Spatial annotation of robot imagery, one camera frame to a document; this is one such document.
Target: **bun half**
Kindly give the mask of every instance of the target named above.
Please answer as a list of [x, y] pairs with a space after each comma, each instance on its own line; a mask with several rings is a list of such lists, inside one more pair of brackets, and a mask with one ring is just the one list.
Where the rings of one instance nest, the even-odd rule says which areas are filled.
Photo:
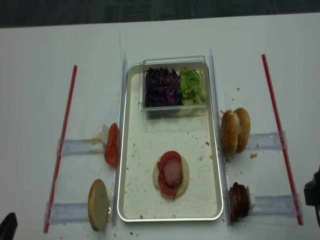
[[240, 107], [232, 112], [227, 110], [221, 122], [222, 148], [227, 154], [241, 153], [245, 150], [251, 130], [248, 112]]

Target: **metal tray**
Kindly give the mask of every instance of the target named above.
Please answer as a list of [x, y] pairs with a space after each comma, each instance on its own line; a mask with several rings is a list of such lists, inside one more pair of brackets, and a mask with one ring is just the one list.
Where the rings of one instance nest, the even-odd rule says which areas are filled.
[[[216, 220], [224, 203], [211, 102], [204, 116], [147, 119], [139, 108], [142, 74], [135, 64], [126, 77], [119, 216], [125, 222]], [[163, 198], [153, 183], [156, 162], [172, 150], [186, 158], [190, 177], [175, 200]]]

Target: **red straw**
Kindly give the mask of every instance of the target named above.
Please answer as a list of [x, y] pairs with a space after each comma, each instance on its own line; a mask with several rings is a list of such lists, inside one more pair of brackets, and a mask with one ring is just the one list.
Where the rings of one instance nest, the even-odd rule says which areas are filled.
[[275, 121], [276, 121], [276, 125], [277, 125], [277, 128], [278, 128], [278, 132], [279, 132], [281, 143], [282, 143], [282, 152], [283, 152], [286, 172], [287, 172], [287, 175], [288, 175], [288, 178], [289, 178], [289, 183], [290, 183], [291, 193], [292, 193], [292, 196], [293, 196], [294, 206], [295, 206], [295, 210], [296, 210], [296, 218], [298, 220], [298, 224], [299, 225], [303, 225], [304, 223], [303, 223], [302, 214], [301, 214], [302, 211], [300, 209], [300, 205], [299, 205], [299, 201], [298, 201], [298, 197], [297, 197], [297, 191], [296, 191], [296, 187], [295, 187], [294, 177], [293, 177], [292, 172], [291, 172], [291, 167], [290, 167], [290, 162], [289, 162], [289, 155], [288, 155], [287, 149], [284, 148], [285, 142], [283, 141], [283, 136], [282, 136], [282, 126], [281, 126], [280, 117], [279, 117], [279, 113], [278, 113], [278, 108], [277, 108], [277, 104], [276, 104], [276, 98], [275, 98], [274, 89], [273, 89], [272, 83], [271, 83], [271, 77], [270, 77], [270, 73], [269, 73], [267, 58], [266, 58], [265, 54], [262, 54], [261, 56], [262, 56], [262, 62], [263, 62], [265, 76], [266, 76], [266, 81], [268, 83], [268, 87], [269, 87], [269, 91], [270, 91], [270, 95], [271, 95], [271, 101], [272, 101]]
[[76, 82], [77, 68], [78, 68], [77, 65], [74, 65], [72, 78], [71, 78], [71, 84], [70, 84], [70, 90], [69, 90], [69, 96], [68, 96], [68, 102], [66, 104], [66, 110], [65, 110], [65, 114], [64, 114], [62, 133], [61, 133], [61, 137], [60, 137], [59, 148], [58, 148], [58, 153], [57, 153], [56, 162], [55, 162], [55, 169], [54, 169], [54, 174], [53, 174], [51, 193], [50, 193], [49, 204], [48, 204], [48, 209], [47, 209], [48, 213], [46, 215], [47, 217], [46, 217], [44, 229], [43, 229], [43, 232], [45, 234], [48, 233], [48, 229], [49, 229], [51, 207], [54, 202], [55, 185], [56, 185], [56, 180], [57, 180], [59, 166], [60, 166], [62, 146], [64, 145], [64, 140], [65, 140], [65, 135], [66, 135], [67, 122], [68, 122], [69, 111], [70, 111], [70, 106], [71, 106], [72, 94], [74, 92], [74, 86], [75, 86], [75, 82]]

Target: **shredded lettuce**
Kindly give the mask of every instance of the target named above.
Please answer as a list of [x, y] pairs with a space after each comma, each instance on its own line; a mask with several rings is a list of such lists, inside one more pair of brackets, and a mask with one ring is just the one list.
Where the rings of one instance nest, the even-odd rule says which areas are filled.
[[181, 69], [178, 93], [182, 94], [183, 105], [203, 104], [206, 101], [202, 82], [202, 77], [196, 70], [188, 70], [186, 67]]

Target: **purple cabbage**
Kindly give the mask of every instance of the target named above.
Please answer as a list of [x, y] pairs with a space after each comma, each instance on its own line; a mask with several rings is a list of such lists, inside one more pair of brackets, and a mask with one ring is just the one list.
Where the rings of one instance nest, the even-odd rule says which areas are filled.
[[178, 93], [179, 76], [174, 69], [149, 68], [145, 75], [145, 107], [182, 105], [182, 94]]

